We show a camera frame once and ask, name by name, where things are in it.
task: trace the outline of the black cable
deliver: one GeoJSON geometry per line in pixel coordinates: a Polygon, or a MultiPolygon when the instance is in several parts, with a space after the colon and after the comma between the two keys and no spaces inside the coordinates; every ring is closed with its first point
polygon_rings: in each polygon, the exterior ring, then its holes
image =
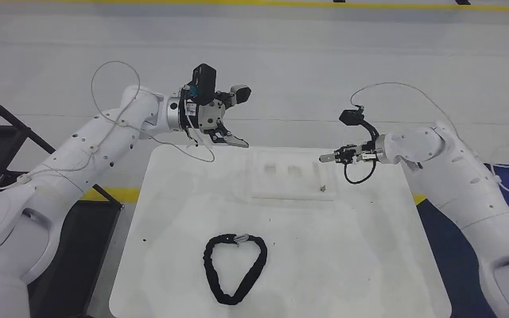
{"type": "Polygon", "coordinates": [[[207,275],[207,281],[208,285],[210,286],[210,290],[220,304],[236,305],[241,302],[247,293],[249,293],[256,280],[258,280],[258,277],[260,277],[263,266],[267,262],[267,246],[265,245],[265,242],[263,242],[263,239],[259,238],[258,236],[248,235],[247,241],[254,242],[256,245],[258,245],[260,248],[260,255],[256,259],[256,262],[254,262],[254,265],[249,269],[244,279],[242,279],[242,282],[235,291],[235,294],[230,296],[224,293],[221,289],[219,276],[214,269],[214,265],[212,264],[212,250],[214,249],[214,246],[219,243],[237,244],[235,237],[237,237],[235,234],[219,235],[215,238],[211,238],[205,247],[205,274],[207,275]]]}
{"type": "Polygon", "coordinates": [[[371,176],[375,172],[376,161],[373,161],[373,167],[371,168],[371,171],[369,172],[369,174],[365,178],[363,178],[362,180],[359,180],[359,181],[352,181],[352,180],[350,180],[350,178],[348,178],[347,167],[348,167],[348,164],[344,165],[344,178],[348,181],[348,183],[349,184],[362,184],[364,181],[371,178],[371,176]]]}

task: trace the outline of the cable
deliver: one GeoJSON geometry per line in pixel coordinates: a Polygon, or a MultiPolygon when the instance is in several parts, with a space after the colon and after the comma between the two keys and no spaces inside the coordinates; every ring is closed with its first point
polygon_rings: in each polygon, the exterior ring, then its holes
{"type": "Polygon", "coordinates": [[[139,128],[136,128],[136,127],[133,127],[133,126],[130,126],[130,125],[127,125],[127,127],[130,127],[136,131],[139,131],[141,134],[146,134],[147,136],[149,136],[151,139],[153,139],[155,142],[161,144],[161,145],[171,145],[173,147],[175,147],[178,151],[180,151],[181,153],[183,153],[184,155],[188,156],[188,157],[191,157],[192,159],[197,159],[199,161],[203,161],[203,162],[214,162],[216,160],[216,155],[207,147],[207,150],[208,152],[212,155],[212,159],[211,160],[207,160],[207,159],[203,159],[203,158],[200,158],[200,157],[196,157],[196,156],[193,156],[192,154],[190,153],[186,153],[184,150],[182,150],[178,145],[175,145],[171,142],[162,142],[162,141],[159,141],[157,140],[153,135],[147,133],[146,131],[144,130],[141,130],[139,128]]]}
{"type": "Polygon", "coordinates": [[[506,145],[502,145],[498,148],[495,148],[495,150],[493,150],[492,154],[490,155],[490,157],[488,158],[489,160],[489,165],[490,165],[490,170],[492,171],[492,175],[495,177],[496,179],[496,182],[499,184],[499,186],[504,189],[505,191],[509,192],[509,188],[506,187],[505,185],[503,185],[502,183],[502,179],[500,179],[500,176],[498,176],[495,172],[495,167],[499,167],[499,168],[509,168],[509,165],[501,165],[501,164],[496,164],[494,163],[494,159],[493,157],[495,156],[495,153],[497,153],[497,151],[501,150],[502,148],[507,148],[509,147],[509,144],[506,144],[506,145]]]}
{"type": "Polygon", "coordinates": [[[349,184],[362,184],[364,181],[371,178],[371,176],[375,172],[376,161],[373,161],[373,166],[371,167],[371,171],[369,172],[369,174],[366,177],[364,177],[362,180],[359,180],[359,181],[352,181],[352,180],[350,180],[350,178],[348,178],[347,167],[348,167],[348,164],[344,165],[344,178],[348,181],[348,183],[349,184]]]}
{"type": "MultiPolygon", "coordinates": [[[[373,83],[373,84],[370,84],[370,85],[367,85],[367,86],[364,86],[362,88],[360,88],[359,90],[357,90],[355,93],[352,94],[352,96],[350,96],[350,104],[354,107],[357,107],[358,105],[354,104],[353,103],[353,98],[359,94],[361,91],[364,91],[368,88],[371,88],[371,87],[376,87],[376,86],[381,86],[381,85],[401,85],[401,86],[404,86],[404,87],[409,87],[409,88],[413,88],[414,90],[416,91],[419,91],[422,95],[424,95],[424,97],[426,97],[426,99],[429,100],[430,103],[432,103],[446,118],[447,120],[449,121],[449,123],[451,124],[451,126],[453,127],[454,129],[454,132],[456,133],[456,136],[464,143],[465,146],[467,146],[469,149],[470,146],[463,140],[461,139],[461,136],[460,134],[458,134],[458,129],[456,128],[456,126],[454,125],[454,122],[453,120],[450,118],[450,116],[440,107],[438,106],[437,103],[435,103],[424,91],[422,91],[421,89],[415,87],[415,86],[412,86],[412,85],[409,85],[409,84],[406,84],[406,83],[399,83],[399,82],[382,82],[382,83],[373,83]]],[[[496,174],[495,174],[495,169],[493,168],[494,166],[495,167],[500,167],[500,168],[509,168],[509,165],[501,165],[501,164],[494,164],[493,161],[491,160],[492,156],[493,156],[493,153],[492,155],[490,156],[490,158],[488,159],[488,164],[490,165],[491,167],[491,171],[492,171],[492,174],[493,176],[496,176],[498,177],[496,174]]],[[[499,186],[508,191],[509,192],[509,188],[507,188],[505,185],[502,184],[502,181],[497,181],[497,183],[499,184],[499,186]]]]}
{"type": "Polygon", "coordinates": [[[463,140],[460,138],[460,135],[458,134],[458,130],[456,128],[456,126],[454,125],[454,122],[453,120],[449,117],[449,115],[440,107],[438,106],[438,104],[436,104],[424,91],[420,90],[419,88],[415,87],[415,86],[412,86],[412,85],[409,85],[409,84],[406,84],[406,83],[399,83],[399,82],[382,82],[382,83],[374,83],[374,84],[370,84],[370,85],[367,85],[367,86],[364,86],[362,88],[360,88],[359,90],[357,90],[355,93],[352,94],[352,96],[350,96],[350,104],[354,107],[356,107],[357,105],[355,105],[353,103],[353,98],[359,94],[361,91],[364,91],[368,88],[371,88],[371,87],[376,87],[376,86],[381,86],[381,85],[401,85],[401,86],[405,86],[405,87],[409,87],[409,88],[413,88],[414,90],[420,92],[422,95],[424,95],[424,97],[426,97],[426,99],[429,100],[430,103],[432,103],[446,118],[447,120],[449,121],[449,123],[451,124],[451,126],[453,127],[454,129],[454,132],[456,133],[456,135],[458,136],[458,138],[463,142],[463,140]]]}
{"type": "MultiPolygon", "coordinates": [[[[106,119],[108,122],[111,122],[112,125],[111,125],[111,128],[108,130],[108,132],[106,133],[106,135],[103,137],[103,139],[101,139],[101,141],[97,144],[97,149],[99,149],[99,147],[104,143],[104,141],[106,141],[106,139],[111,135],[111,132],[113,131],[113,129],[116,127],[116,126],[120,126],[119,125],[119,119],[122,117],[122,115],[124,114],[125,111],[127,111],[127,109],[132,105],[133,101],[136,100],[136,97],[138,97],[138,93],[140,91],[145,91],[147,93],[150,93],[152,94],[153,96],[155,96],[157,98],[157,96],[152,93],[151,91],[146,91],[144,89],[141,89],[141,86],[142,86],[142,81],[140,79],[140,75],[139,73],[136,71],[136,69],[134,69],[131,65],[129,65],[128,63],[126,62],[122,62],[121,60],[111,60],[111,61],[108,61],[106,63],[103,63],[101,64],[94,72],[94,75],[92,76],[91,78],[91,82],[90,82],[90,92],[91,92],[91,96],[92,96],[92,100],[93,100],[93,103],[94,103],[94,106],[95,108],[97,109],[97,111],[99,112],[99,114],[104,118],[106,119]],[[95,94],[94,94],[94,80],[95,80],[95,76],[97,75],[97,73],[99,72],[99,70],[101,68],[103,68],[104,66],[108,65],[108,64],[113,64],[113,63],[119,63],[119,64],[122,64],[122,65],[125,65],[127,66],[128,68],[131,69],[131,71],[134,72],[134,74],[136,75],[136,79],[138,80],[138,88],[136,90],[136,93],[134,93],[134,96],[133,98],[131,99],[131,101],[128,102],[128,104],[120,111],[119,113],[119,116],[117,116],[117,118],[115,120],[111,119],[111,118],[108,118],[105,114],[103,114],[103,112],[101,111],[101,109],[99,108],[99,105],[97,104],[97,100],[95,99],[95,94]]],[[[198,136],[198,138],[200,139],[200,141],[205,145],[205,142],[204,140],[201,138],[201,136],[196,132],[194,126],[192,125],[191,123],[191,120],[189,120],[189,123],[193,129],[193,131],[195,132],[195,134],[198,136]]],[[[126,127],[130,127],[138,132],[140,132],[140,134],[146,134],[148,135],[151,139],[153,139],[155,142],[159,143],[159,144],[162,144],[162,145],[171,145],[173,146],[174,148],[178,149],[180,152],[182,152],[183,154],[185,154],[186,156],[188,157],[191,157],[193,159],[197,159],[199,161],[203,161],[203,162],[213,162],[215,159],[216,159],[216,156],[214,155],[214,153],[207,147],[205,146],[205,148],[207,148],[207,150],[211,153],[212,155],[212,159],[211,160],[205,160],[205,159],[202,159],[202,158],[199,158],[199,157],[196,157],[196,156],[193,156],[192,154],[190,153],[187,153],[185,152],[184,150],[182,150],[180,147],[178,147],[177,145],[171,143],[171,142],[161,142],[159,140],[157,140],[153,135],[147,133],[146,131],[144,130],[141,130],[137,127],[134,127],[134,126],[131,126],[131,125],[126,125],[126,127]]],[[[82,167],[79,167],[77,169],[58,169],[58,168],[50,168],[50,169],[42,169],[42,170],[39,170],[39,171],[36,171],[36,172],[33,172],[33,173],[27,173],[25,174],[25,178],[31,178],[32,176],[35,176],[39,173],[46,173],[46,172],[76,172],[76,171],[80,171],[80,170],[83,170],[85,168],[87,168],[87,166],[90,164],[90,161],[92,159],[92,157],[94,156],[94,153],[91,153],[90,156],[88,157],[88,160],[87,160],[87,163],[85,165],[83,165],[82,167]]],[[[12,183],[12,184],[9,184],[5,187],[0,187],[0,190],[6,190],[8,188],[13,188],[17,185],[19,185],[20,182],[19,180],[12,183]]]]}

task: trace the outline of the small metal part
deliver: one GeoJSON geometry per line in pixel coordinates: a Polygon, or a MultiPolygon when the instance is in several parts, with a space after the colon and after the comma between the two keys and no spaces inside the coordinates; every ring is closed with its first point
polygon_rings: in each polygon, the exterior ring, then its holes
{"type": "Polygon", "coordinates": [[[318,160],[321,162],[321,163],[325,163],[325,162],[331,162],[331,161],[336,161],[336,156],[334,155],[334,153],[329,153],[329,154],[324,154],[324,155],[321,155],[318,160]]]}
{"type": "Polygon", "coordinates": [[[244,235],[237,235],[233,238],[233,240],[238,243],[238,242],[246,242],[247,240],[249,239],[249,235],[247,234],[244,234],[244,235]]]}

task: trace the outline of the white cable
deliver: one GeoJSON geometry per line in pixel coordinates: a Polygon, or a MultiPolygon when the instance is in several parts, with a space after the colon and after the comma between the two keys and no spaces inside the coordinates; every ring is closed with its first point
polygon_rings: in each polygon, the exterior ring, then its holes
{"type": "MultiPolygon", "coordinates": [[[[99,147],[104,143],[104,141],[111,135],[111,132],[113,131],[113,129],[116,127],[116,126],[120,126],[119,125],[119,119],[122,117],[123,113],[125,111],[127,111],[127,109],[131,106],[131,104],[133,103],[134,100],[136,100],[136,97],[138,96],[138,93],[140,91],[145,91],[147,93],[150,93],[152,95],[155,96],[154,93],[150,92],[150,91],[146,91],[146,90],[143,90],[141,89],[141,86],[142,86],[142,81],[140,79],[140,75],[138,74],[138,72],[136,71],[136,69],[134,69],[131,65],[129,65],[128,63],[126,62],[122,62],[121,60],[111,60],[109,62],[106,62],[104,64],[101,64],[94,72],[94,75],[92,76],[91,78],[91,82],[90,82],[90,92],[91,92],[91,96],[92,96],[92,100],[94,102],[94,106],[95,108],[97,109],[97,111],[99,112],[99,114],[101,116],[103,116],[104,119],[106,119],[108,122],[111,122],[112,125],[111,125],[111,128],[108,130],[107,134],[103,137],[103,139],[101,139],[101,141],[98,143],[97,145],[97,148],[99,149],[99,147]],[[99,72],[99,70],[108,65],[108,64],[112,64],[112,63],[119,63],[119,64],[123,64],[125,66],[127,66],[128,68],[130,68],[134,74],[136,75],[136,79],[138,80],[138,89],[136,91],[136,93],[134,94],[133,98],[131,99],[131,101],[129,101],[129,103],[120,111],[119,113],[119,116],[117,116],[117,118],[115,120],[111,119],[111,118],[108,118],[106,115],[103,114],[103,112],[101,111],[101,109],[99,108],[99,105],[97,104],[97,101],[95,99],[95,94],[94,94],[94,79],[95,79],[95,76],[97,75],[97,73],[99,72]]],[[[207,148],[207,150],[210,152],[210,154],[212,155],[212,159],[211,160],[206,160],[206,159],[202,159],[202,158],[199,158],[199,157],[196,157],[196,156],[193,156],[192,154],[190,153],[186,153],[184,150],[182,150],[180,147],[178,147],[177,145],[171,143],[171,142],[161,142],[159,140],[157,140],[153,135],[151,134],[148,134],[147,132],[145,132],[144,130],[141,130],[137,127],[134,127],[134,126],[131,126],[131,125],[127,125],[128,127],[130,128],[133,128],[137,131],[139,131],[141,134],[147,134],[148,136],[150,136],[150,138],[152,138],[155,142],[157,143],[160,143],[162,145],[171,145],[173,147],[175,147],[176,149],[178,149],[180,152],[182,152],[183,154],[185,154],[186,156],[188,157],[191,157],[193,159],[197,159],[199,161],[203,161],[203,162],[213,162],[215,159],[216,159],[216,156],[214,155],[214,153],[206,146],[204,140],[201,138],[201,136],[196,132],[194,126],[192,125],[191,123],[191,120],[189,119],[189,116],[188,116],[188,120],[189,120],[189,124],[191,125],[193,131],[195,132],[195,134],[197,135],[197,137],[200,139],[200,141],[205,145],[205,147],[207,148]]],[[[39,170],[39,171],[36,171],[36,172],[33,172],[33,173],[27,173],[25,176],[27,178],[31,178],[32,176],[35,176],[39,173],[46,173],[46,172],[68,172],[68,173],[71,173],[71,172],[75,172],[75,171],[80,171],[80,170],[83,170],[85,168],[87,168],[87,166],[90,164],[90,161],[92,159],[92,157],[94,156],[94,153],[91,153],[90,156],[88,157],[88,160],[87,160],[87,163],[85,165],[83,165],[82,167],[79,167],[77,169],[58,169],[58,168],[50,168],[50,169],[42,169],[42,170],[39,170]]],[[[6,190],[8,188],[13,188],[17,185],[19,185],[20,182],[19,181],[16,181],[12,184],[9,184],[5,187],[0,187],[0,190],[6,190]]]]}
{"type": "MultiPolygon", "coordinates": [[[[367,86],[364,86],[362,88],[360,88],[359,90],[357,90],[355,93],[352,94],[352,96],[350,96],[350,104],[352,106],[356,106],[354,103],[353,103],[353,98],[355,95],[357,95],[358,93],[360,93],[361,91],[364,91],[368,88],[371,88],[371,87],[376,87],[376,86],[381,86],[381,85],[401,85],[401,86],[405,86],[405,87],[409,87],[409,88],[413,88],[414,90],[416,91],[419,91],[421,94],[424,95],[424,97],[426,97],[446,118],[447,120],[450,122],[451,126],[453,126],[453,129],[454,129],[454,132],[456,133],[456,136],[458,136],[458,138],[468,147],[470,148],[470,146],[468,146],[468,144],[463,140],[461,139],[460,135],[458,134],[458,130],[456,128],[456,126],[454,125],[454,122],[453,120],[449,117],[449,115],[440,107],[438,106],[438,104],[436,104],[424,91],[420,90],[419,88],[415,87],[415,86],[412,86],[412,85],[409,85],[409,84],[406,84],[406,83],[399,83],[399,82],[382,82],[382,83],[373,83],[373,84],[370,84],[370,85],[367,85],[367,86]]],[[[488,164],[490,165],[491,167],[491,171],[492,171],[492,174],[493,174],[493,177],[495,178],[499,178],[499,176],[496,175],[495,173],[495,169],[494,169],[494,166],[495,167],[501,167],[501,168],[509,168],[509,165],[501,165],[501,164],[494,164],[493,161],[491,160],[492,157],[493,157],[493,154],[498,151],[500,148],[503,148],[503,147],[507,147],[509,145],[503,145],[502,147],[499,147],[497,149],[495,149],[495,151],[493,151],[492,155],[490,156],[490,158],[488,158],[488,164]]],[[[505,185],[502,184],[502,181],[501,180],[498,180],[497,183],[499,184],[499,186],[508,191],[509,192],[509,188],[507,188],[505,185]]]]}
{"type": "Polygon", "coordinates": [[[113,129],[115,128],[115,126],[117,126],[119,124],[119,119],[120,117],[122,116],[122,114],[127,111],[127,108],[130,107],[130,105],[133,103],[133,101],[136,99],[136,97],[138,96],[138,93],[140,92],[142,88],[142,80],[140,79],[140,75],[138,74],[138,72],[136,72],[136,70],[130,66],[128,63],[126,62],[122,62],[121,60],[111,60],[109,62],[106,62],[104,64],[102,64],[101,66],[99,66],[95,72],[94,72],[94,75],[92,76],[92,79],[90,81],[90,93],[91,93],[91,96],[92,96],[92,100],[94,101],[94,106],[95,108],[97,109],[97,111],[99,112],[99,114],[101,116],[103,116],[104,119],[106,119],[108,122],[111,122],[113,123],[113,125],[111,126],[110,130],[108,131],[108,133],[104,136],[104,138],[99,142],[99,144],[97,145],[97,147],[99,148],[103,142],[110,136],[111,132],[113,131],[113,129]],[[117,119],[116,120],[113,120],[111,118],[108,118],[105,114],[103,114],[103,112],[101,111],[101,109],[99,108],[99,105],[97,105],[97,101],[95,100],[95,95],[94,95],[94,79],[95,79],[95,76],[97,75],[97,73],[99,72],[99,70],[101,68],[103,68],[103,66],[106,66],[108,64],[112,64],[112,63],[119,63],[119,64],[122,64],[122,65],[126,65],[128,68],[130,68],[134,74],[136,75],[136,79],[138,80],[138,89],[136,90],[136,93],[134,94],[133,98],[131,99],[131,101],[129,101],[129,103],[126,105],[126,107],[124,107],[124,109],[122,109],[122,111],[120,111],[120,114],[119,116],[117,116],[117,119]]]}
{"type": "MultiPolygon", "coordinates": [[[[91,87],[90,87],[90,92],[91,92],[91,95],[92,95],[92,99],[93,99],[93,101],[94,101],[95,108],[97,108],[97,110],[99,111],[99,113],[101,114],[101,116],[103,116],[103,117],[104,117],[107,121],[112,122],[112,123],[114,124],[114,125],[111,127],[111,129],[110,129],[110,131],[108,132],[108,134],[107,134],[107,135],[103,138],[103,140],[102,140],[102,141],[98,144],[98,147],[99,147],[99,146],[100,146],[100,145],[104,142],[104,140],[106,140],[106,138],[107,138],[107,137],[111,134],[111,131],[113,131],[113,129],[115,128],[115,126],[118,126],[118,125],[119,125],[119,119],[120,119],[120,117],[122,116],[122,114],[124,113],[124,111],[126,111],[126,110],[127,110],[127,108],[129,108],[129,106],[132,104],[132,102],[136,99],[136,97],[138,96],[138,93],[139,93],[140,91],[145,91],[145,92],[147,92],[147,93],[150,93],[150,94],[154,95],[154,96],[157,98],[157,96],[156,96],[154,93],[152,93],[151,91],[146,91],[146,90],[144,90],[144,89],[141,89],[141,86],[142,86],[142,81],[141,81],[141,79],[140,79],[140,75],[138,74],[138,72],[136,72],[136,69],[134,69],[131,65],[129,65],[129,64],[128,64],[128,63],[126,63],[126,62],[122,62],[121,60],[113,60],[113,61],[106,62],[106,63],[102,64],[101,66],[99,66],[99,68],[97,68],[97,69],[95,70],[94,75],[92,76],[92,80],[91,80],[91,87]],[[97,105],[97,101],[95,100],[95,96],[94,96],[94,78],[95,78],[95,75],[97,74],[97,72],[99,71],[99,69],[101,69],[103,66],[105,66],[105,65],[107,65],[107,64],[110,64],[110,63],[120,63],[120,64],[124,64],[124,65],[126,65],[128,68],[130,68],[130,69],[134,72],[134,74],[136,74],[136,78],[137,78],[137,80],[138,80],[138,89],[137,89],[136,93],[134,94],[134,97],[132,98],[132,100],[131,100],[131,101],[129,101],[129,103],[127,104],[127,106],[126,106],[126,107],[125,107],[125,108],[124,108],[124,109],[120,112],[120,114],[119,114],[119,116],[117,117],[117,119],[116,119],[116,120],[112,120],[112,119],[108,118],[107,116],[105,116],[105,115],[103,114],[103,112],[100,110],[99,106],[97,105]]],[[[209,161],[209,160],[205,160],[205,159],[202,159],[202,158],[199,158],[199,157],[195,157],[195,156],[193,156],[193,155],[192,155],[192,154],[190,154],[190,153],[186,153],[186,152],[185,152],[184,150],[182,150],[179,146],[177,146],[177,145],[175,145],[175,144],[173,144],[173,143],[171,143],[171,142],[161,142],[161,141],[157,140],[157,139],[156,139],[153,135],[151,135],[151,134],[147,133],[146,131],[141,130],[141,129],[137,128],[137,127],[134,127],[134,126],[131,126],[131,125],[126,125],[126,127],[130,127],[130,128],[132,128],[132,129],[134,129],[134,130],[138,131],[140,134],[146,134],[146,135],[148,135],[151,139],[153,139],[155,142],[157,142],[157,143],[159,143],[159,144],[162,144],[162,145],[171,145],[171,146],[173,146],[174,148],[178,149],[178,150],[179,150],[180,152],[182,152],[183,154],[185,154],[186,156],[191,157],[191,158],[193,158],[193,159],[197,159],[197,160],[199,160],[199,161],[203,161],[203,162],[213,162],[213,161],[216,159],[216,156],[214,155],[214,153],[213,153],[213,152],[212,152],[212,151],[211,151],[208,147],[207,147],[207,149],[208,149],[208,151],[209,151],[209,152],[211,153],[211,155],[212,155],[212,160],[211,160],[211,161],[209,161]]],[[[201,140],[201,142],[204,144],[204,141],[203,141],[203,139],[201,138],[201,136],[200,136],[200,135],[198,135],[198,138],[199,138],[199,139],[201,140]]]]}
{"type": "Polygon", "coordinates": [[[197,159],[199,161],[203,161],[203,162],[214,162],[216,160],[216,155],[209,149],[207,148],[208,152],[212,155],[212,159],[211,160],[207,160],[207,159],[203,159],[203,158],[200,158],[200,157],[195,157],[193,156],[192,154],[190,153],[186,153],[183,149],[181,149],[178,145],[175,145],[171,142],[162,142],[160,140],[157,140],[153,135],[147,133],[146,131],[144,130],[141,130],[137,127],[133,127],[133,126],[130,126],[130,125],[127,125],[127,127],[130,127],[136,131],[139,131],[141,134],[146,134],[147,136],[149,136],[151,139],[153,139],[155,142],[159,143],[159,144],[162,144],[162,145],[171,145],[172,147],[175,147],[178,151],[180,151],[181,153],[183,153],[184,155],[188,156],[188,157],[191,157],[192,159],[197,159]]]}
{"type": "Polygon", "coordinates": [[[499,150],[501,150],[502,148],[507,148],[509,147],[509,144],[506,144],[506,145],[502,145],[498,148],[495,148],[495,150],[493,150],[492,154],[490,155],[490,157],[488,158],[489,162],[488,164],[490,165],[490,170],[492,171],[492,175],[494,177],[496,177],[498,180],[497,180],[497,183],[499,184],[499,186],[504,189],[505,191],[509,192],[509,188],[506,187],[505,185],[502,184],[502,180],[500,179],[500,176],[498,176],[496,173],[495,173],[495,167],[500,167],[500,168],[509,168],[509,165],[501,165],[501,164],[496,164],[494,163],[494,159],[493,157],[495,156],[495,153],[497,153],[499,150]]]}
{"type": "Polygon", "coordinates": [[[456,133],[456,135],[458,136],[458,138],[463,141],[461,138],[460,138],[460,135],[458,134],[458,130],[456,129],[456,126],[454,125],[454,122],[453,120],[449,117],[449,115],[440,107],[438,106],[438,104],[436,104],[424,91],[418,89],[417,87],[415,86],[412,86],[412,85],[409,85],[409,84],[406,84],[406,83],[399,83],[399,82],[382,82],[382,83],[374,83],[374,84],[369,84],[369,85],[366,85],[364,87],[362,87],[361,89],[359,89],[358,91],[356,91],[355,93],[352,94],[352,96],[350,96],[350,104],[352,106],[355,106],[355,104],[353,103],[353,98],[355,95],[359,94],[361,91],[364,91],[368,88],[371,88],[371,87],[376,87],[376,86],[380,86],[380,85],[401,85],[401,86],[405,86],[405,87],[409,87],[409,88],[412,88],[416,91],[419,91],[421,94],[424,95],[424,97],[426,97],[426,99],[429,100],[430,103],[432,103],[446,118],[447,120],[450,122],[451,126],[453,126],[453,129],[454,129],[454,132],[456,133]]]}

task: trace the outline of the black wire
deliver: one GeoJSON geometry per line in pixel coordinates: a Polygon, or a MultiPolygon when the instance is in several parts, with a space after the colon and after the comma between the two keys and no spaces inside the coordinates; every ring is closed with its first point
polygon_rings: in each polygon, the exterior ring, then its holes
{"type": "Polygon", "coordinates": [[[375,172],[376,161],[373,161],[373,167],[371,168],[371,171],[369,172],[369,174],[365,178],[363,178],[362,180],[359,180],[359,181],[352,181],[352,180],[350,180],[350,178],[348,178],[347,167],[348,167],[348,164],[344,165],[344,178],[348,181],[348,183],[349,184],[362,184],[364,181],[369,179],[375,172]]]}

